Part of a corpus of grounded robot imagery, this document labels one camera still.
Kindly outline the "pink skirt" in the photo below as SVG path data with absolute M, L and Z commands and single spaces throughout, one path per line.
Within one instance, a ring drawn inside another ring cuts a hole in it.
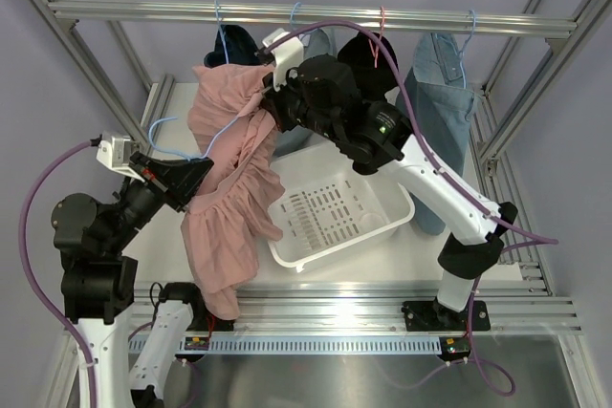
M 193 69 L 199 91 L 261 94 L 262 79 L 269 66 L 225 64 Z M 256 243 L 283 237 L 273 224 L 269 207 L 285 192 L 279 176 L 271 169 L 276 145 L 266 138 L 247 158 L 230 164 L 214 163 L 181 224 L 186 257 L 195 284 L 214 316 L 231 321 L 240 315 L 237 289 L 259 270 Z

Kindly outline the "light blue wire hanger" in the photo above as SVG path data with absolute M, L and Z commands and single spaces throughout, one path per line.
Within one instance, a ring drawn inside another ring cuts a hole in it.
M 147 140 L 153 151 L 167 157 L 239 162 L 273 135 L 275 123 L 260 102 L 258 91 L 199 91 L 184 113 L 152 121 Z

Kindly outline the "black skirt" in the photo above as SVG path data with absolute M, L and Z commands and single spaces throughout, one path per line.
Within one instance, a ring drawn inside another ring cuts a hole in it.
M 391 68 L 379 51 L 378 58 L 373 52 L 375 45 L 358 32 L 338 53 L 338 61 L 350 67 L 361 96 L 368 100 L 385 100 L 386 94 L 398 86 Z

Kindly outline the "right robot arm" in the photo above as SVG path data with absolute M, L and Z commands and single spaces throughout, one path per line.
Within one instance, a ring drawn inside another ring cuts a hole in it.
M 514 204 L 482 197 L 437 159 L 415 128 L 395 106 L 361 95 L 349 66 L 330 55 L 303 61 L 284 73 L 262 79 L 261 106 L 281 131 L 297 126 L 329 141 L 363 175 L 382 171 L 429 207 L 449 236 L 438 256 L 443 270 L 434 300 L 425 306 L 405 304 L 404 316 L 424 331 L 458 331 L 473 314 L 474 282 L 498 262 L 503 234 L 514 222 Z

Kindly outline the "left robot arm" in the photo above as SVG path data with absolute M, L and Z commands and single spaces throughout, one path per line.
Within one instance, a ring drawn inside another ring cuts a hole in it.
M 139 359 L 128 363 L 138 262 L 122 252 L 163 207 L 186 211 L 213 162 L 160 161 L 135 153 L 128 165 L 136 177 L 115 202 L 76 193 L 52 213 L 64 270 L 64 315 L 79 347 L 83 407 L 164 406 L 164 386 L 183 335 L 207 317 L 194 284 L 166 284 Z

